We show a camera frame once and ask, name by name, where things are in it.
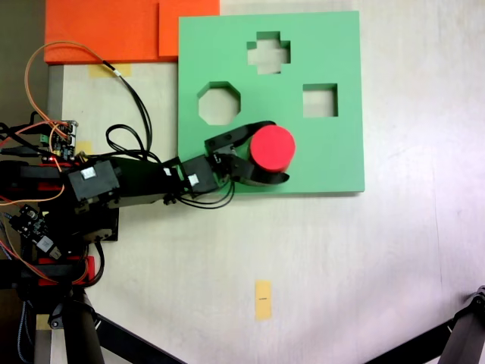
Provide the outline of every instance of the square hole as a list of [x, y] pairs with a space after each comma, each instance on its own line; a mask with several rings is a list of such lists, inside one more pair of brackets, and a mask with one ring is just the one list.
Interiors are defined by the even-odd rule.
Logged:
[[303, 117], [332, 118], [339, 116], [336, 83], [303, 85]]

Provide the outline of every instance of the cross-shaped hole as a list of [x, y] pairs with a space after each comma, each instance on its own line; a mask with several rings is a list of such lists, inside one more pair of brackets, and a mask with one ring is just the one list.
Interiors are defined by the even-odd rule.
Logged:
[[290, 63], [289, 41], [282, 41], [280, 32], [257, 32], [256, 42], [248, 42], [248, 64], [258, 74], [280, 74], [281, 65]]

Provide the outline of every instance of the octagonal hole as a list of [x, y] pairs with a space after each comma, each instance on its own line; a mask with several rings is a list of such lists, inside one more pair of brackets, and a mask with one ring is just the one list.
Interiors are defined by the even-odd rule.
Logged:
[[199, 116], [209, 125], [229, 125], [241, 111], [241, 95], [227, 81], [209, 82], [198, 97]]

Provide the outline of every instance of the white table surface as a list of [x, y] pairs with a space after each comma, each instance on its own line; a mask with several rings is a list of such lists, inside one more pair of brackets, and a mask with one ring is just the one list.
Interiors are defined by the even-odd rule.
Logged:
[[[361, 12], [366, 191], [121, 209], [87, 291], [98, 312], [188, 363], [360, 363], [485, 283], [485, 2], [221, 0], [224, 15], [347, 10]], [[175, 156], [177, 66], [135, 64], [128, 81], [154, 152]], [[112, 124], [142, 133], [127, 91], [86, 66], [64, 68], [62, 116], [95, 152]], [[273, 285], [264, 322], [256, 279]], [[56, 331], [52, 362], [63, 345]]]

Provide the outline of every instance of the black metal leg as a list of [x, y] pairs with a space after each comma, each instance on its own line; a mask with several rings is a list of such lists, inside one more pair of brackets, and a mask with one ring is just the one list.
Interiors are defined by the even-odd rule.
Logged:
[[453, 320], [421, 334], [366, 364], [424, 364], [441, 355], [449, 339]]
[[456, 322], [438, 364], [478, 364], [483, 343], [483, 319], [477, 313], [469, 312]]
[[66, 300], [62, 311], [62, 324], [69, 364], [105, 364], [92, 310], [79, 301]]
[[101, 315], [96, 330], [102, 347], [132, 364], [186, 364]]

